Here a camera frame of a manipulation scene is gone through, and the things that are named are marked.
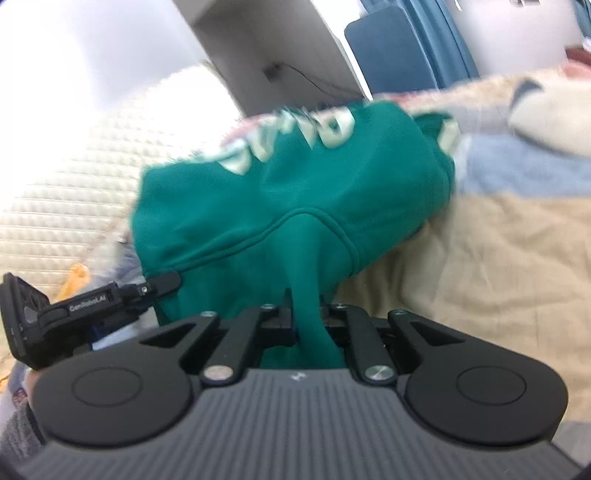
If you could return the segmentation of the person's left hand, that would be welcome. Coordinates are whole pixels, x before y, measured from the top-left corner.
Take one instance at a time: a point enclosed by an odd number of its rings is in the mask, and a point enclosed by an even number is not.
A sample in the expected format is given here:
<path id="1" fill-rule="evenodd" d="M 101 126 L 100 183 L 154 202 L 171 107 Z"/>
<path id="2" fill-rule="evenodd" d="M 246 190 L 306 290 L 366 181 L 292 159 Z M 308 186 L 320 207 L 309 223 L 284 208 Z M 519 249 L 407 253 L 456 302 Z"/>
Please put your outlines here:
<path id="1" fill-rule="evenodd" d="M 14 466 L 35 456 L 46 444 L 31 405 L 38 377 L 39 372 L 17 362 L 1 394 L 1 457 Z"/>

